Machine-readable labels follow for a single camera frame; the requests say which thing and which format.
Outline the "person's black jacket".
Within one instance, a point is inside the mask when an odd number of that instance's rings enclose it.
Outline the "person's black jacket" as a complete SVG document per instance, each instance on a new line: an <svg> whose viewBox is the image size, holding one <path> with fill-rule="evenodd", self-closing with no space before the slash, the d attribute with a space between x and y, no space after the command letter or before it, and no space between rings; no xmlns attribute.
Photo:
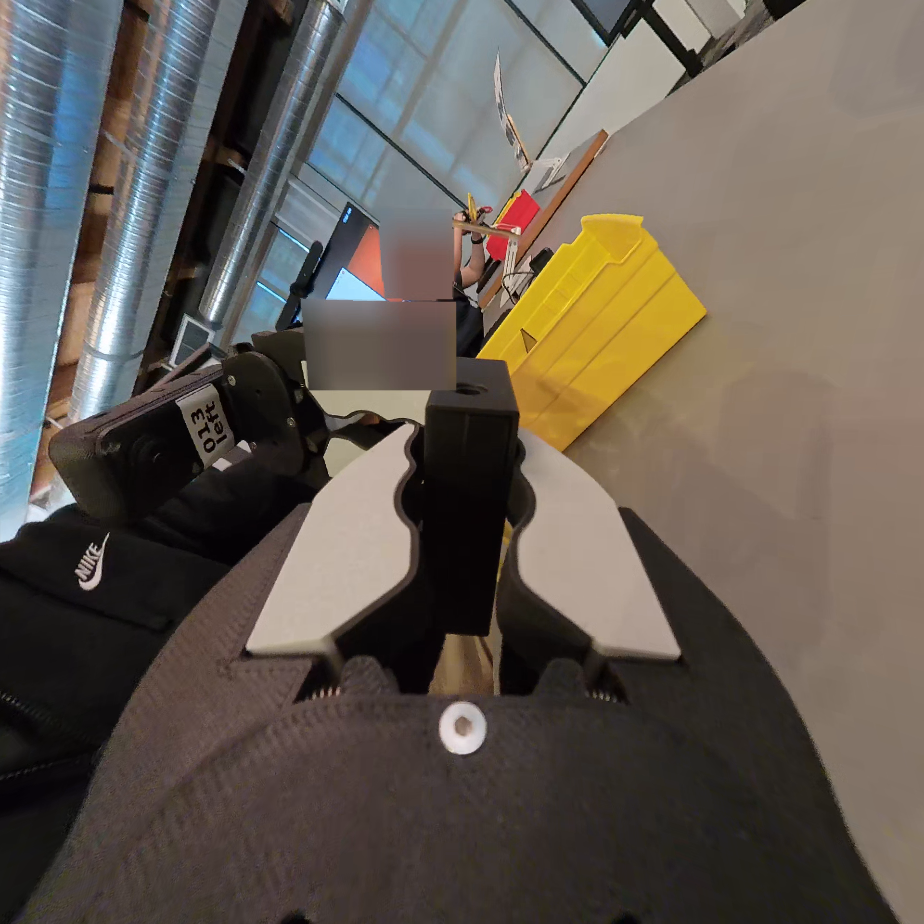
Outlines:
<svg viewBox="0 0 924 924"><path fill-rule="evenodd" d="M71 505L2 543L3 815L86 777L157 653L239 562L159 545L135 523Z"/></svg>

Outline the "printed sign on white stand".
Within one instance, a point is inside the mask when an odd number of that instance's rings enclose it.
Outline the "printed sign on white stand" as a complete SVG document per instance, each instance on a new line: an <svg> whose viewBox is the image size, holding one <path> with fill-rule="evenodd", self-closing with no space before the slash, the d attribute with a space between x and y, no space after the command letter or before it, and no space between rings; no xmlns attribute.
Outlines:
<svg viewBox="0 0 924 924"><path fill-rule="evenodd" d="M498 49L492 80L495 112L520 181L539 159L581 84L554 55L542 50L505 59Z"/></svg>

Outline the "white air vent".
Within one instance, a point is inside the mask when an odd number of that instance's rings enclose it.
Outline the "white air vent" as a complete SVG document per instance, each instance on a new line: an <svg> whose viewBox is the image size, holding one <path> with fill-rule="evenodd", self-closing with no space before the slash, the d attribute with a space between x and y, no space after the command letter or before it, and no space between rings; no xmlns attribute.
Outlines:
<svg viewBox="0 0 924 924"><path fill-rule="evenodd" d="M200 357L200 365L214 357L214 340L216 331L202 319L184 314L179 324L177 338L171 349L169 364L175 371L188 364L196 356Z"/></svg>

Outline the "red storage bin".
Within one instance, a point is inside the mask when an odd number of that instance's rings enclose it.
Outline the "red storage bin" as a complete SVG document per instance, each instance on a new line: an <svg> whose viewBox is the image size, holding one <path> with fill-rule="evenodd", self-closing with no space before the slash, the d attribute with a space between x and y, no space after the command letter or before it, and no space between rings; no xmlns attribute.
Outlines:
<svg viewBox="0 0 924 924"><path fill-rule="evenodd" d="M525 189L521 189L504 205L492 226L502 230L519 228L522 233L539 211L540 206L535 199ZM486 237L484 248L491 260L503 262L509 242L507 237L491 234Z"/></svg>

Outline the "yellow storage bin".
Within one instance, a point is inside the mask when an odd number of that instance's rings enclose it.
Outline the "yellow storage bin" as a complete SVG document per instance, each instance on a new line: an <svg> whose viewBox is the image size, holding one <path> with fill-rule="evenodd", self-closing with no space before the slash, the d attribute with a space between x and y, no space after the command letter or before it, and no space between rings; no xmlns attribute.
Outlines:
<svg viewBox="0 0 924 924"><path fill-rule="evenodd" d="M706 316L640 215L588 215L479 358L506 363L520 427L564 451Z"/></svg>

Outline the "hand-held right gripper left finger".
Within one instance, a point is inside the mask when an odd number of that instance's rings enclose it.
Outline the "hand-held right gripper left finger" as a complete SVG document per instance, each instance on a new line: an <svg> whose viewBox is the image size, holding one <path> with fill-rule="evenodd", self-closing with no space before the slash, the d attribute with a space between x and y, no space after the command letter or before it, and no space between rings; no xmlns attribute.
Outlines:
<svg viewBox="0 0 924 924"><path fill-rule="evenodd" d="M419 526L405 492L418 474L405 422L316 495L246 642L253 657L309 656L333 676L347 661L392 664L430 623Z"/></svg>

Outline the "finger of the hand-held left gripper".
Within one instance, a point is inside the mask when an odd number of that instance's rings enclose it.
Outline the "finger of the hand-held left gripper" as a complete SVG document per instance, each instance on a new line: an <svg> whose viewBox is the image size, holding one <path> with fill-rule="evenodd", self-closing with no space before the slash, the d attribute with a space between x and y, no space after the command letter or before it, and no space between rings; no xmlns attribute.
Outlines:
<svg viewBox="0 0 924 924"><path fill-rule="evenodd" d="M379 443L406 424L421 426L426 390L312 390L331 438Z"/></svg>
<svg viewBox="0 0 924 924"><path fill-rule="evenodd" d="M348 424L332 433L325 449L325 467L330 478L400 427L401 424Z"/></svg>

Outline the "person's left forearm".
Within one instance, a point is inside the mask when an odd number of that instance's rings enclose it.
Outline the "person's left forearm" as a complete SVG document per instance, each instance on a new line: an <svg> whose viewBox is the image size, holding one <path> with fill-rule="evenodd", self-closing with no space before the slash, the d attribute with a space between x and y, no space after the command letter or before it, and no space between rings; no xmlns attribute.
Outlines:
<svg viewBox="0 0 924 924"><path fill-rule="evenodd" d="M207 470L130 530L159 545L230 565L318 491L247 458Z"/></svg>

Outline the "silver air duct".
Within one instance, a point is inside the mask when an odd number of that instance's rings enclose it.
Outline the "silver air duct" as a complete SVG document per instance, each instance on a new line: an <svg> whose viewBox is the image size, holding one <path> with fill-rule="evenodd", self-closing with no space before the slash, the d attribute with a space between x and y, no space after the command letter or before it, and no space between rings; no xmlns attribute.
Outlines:
<svg viewBox="0 0 924 924"><path fill-rule="evenodd" d="M68 422L132 394L246 7L155 4Z"/></svg>
<svg viewBox="0 0 924 924"><path fill-rule="evenodd" d="M1 4L1 527L24 523L122 4Z"/></svg>
<svg viewBox="0 0 924 924"><path fill-rule="evenodd" d="M247 299L296 156L315 141L372 7L306 4L200 301L199 316L213 332Z"/></svg>

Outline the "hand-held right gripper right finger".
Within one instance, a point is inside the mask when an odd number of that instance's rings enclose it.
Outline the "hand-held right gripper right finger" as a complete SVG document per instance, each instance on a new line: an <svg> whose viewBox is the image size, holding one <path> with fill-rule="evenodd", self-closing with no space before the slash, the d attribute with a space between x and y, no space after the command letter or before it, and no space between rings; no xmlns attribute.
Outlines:
<svg viewBox="0 0 924 924"><path fill-rule="evenodd" d="M679 643L617 503L540 437L518 436L494 605L499 678L537 679L562 658L587 679L614 661L678 663Z"/></svg>

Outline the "wood-edged table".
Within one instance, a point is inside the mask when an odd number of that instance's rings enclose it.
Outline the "wood-edged table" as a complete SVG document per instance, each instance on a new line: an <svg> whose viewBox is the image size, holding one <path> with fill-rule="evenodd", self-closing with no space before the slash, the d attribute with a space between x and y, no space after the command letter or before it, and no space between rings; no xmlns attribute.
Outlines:
<svg viewBox="0 0 924 924"><path fill-rule="evenodd" d="M517 259L522 259L528 254L575 184L584 175L599 151L606 145L608 137L608 132L601 129L584 143L574 148L565 158L558 171L558 174L564 175L556 177L548 190L538 191L533 194L533 198L541 208L518 238Z"/></svg>

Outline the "black ethernet switch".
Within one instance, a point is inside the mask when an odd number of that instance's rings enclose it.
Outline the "black ethernet switch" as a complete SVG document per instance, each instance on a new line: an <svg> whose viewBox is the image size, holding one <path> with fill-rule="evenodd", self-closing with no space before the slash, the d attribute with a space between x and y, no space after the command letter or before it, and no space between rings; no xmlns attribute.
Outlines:
<svg viewBox="0 0 924 924"><path fill-rule="evenodd" d="M436 622L447 634L490 632L518 424L502 360L458 358L455 387L427 402L422 539Z"/></svg>

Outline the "wall monitor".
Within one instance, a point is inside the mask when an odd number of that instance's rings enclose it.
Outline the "wall monitor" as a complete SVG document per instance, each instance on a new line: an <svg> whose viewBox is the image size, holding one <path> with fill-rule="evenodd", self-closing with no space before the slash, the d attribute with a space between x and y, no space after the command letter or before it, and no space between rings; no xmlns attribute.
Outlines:
<svg viewBox="0 0 924 924"><path fill-rule="evenodd" d="M334 300L385 297L379 228L355 203L347 202L337 219L308 294Z"/></svg>

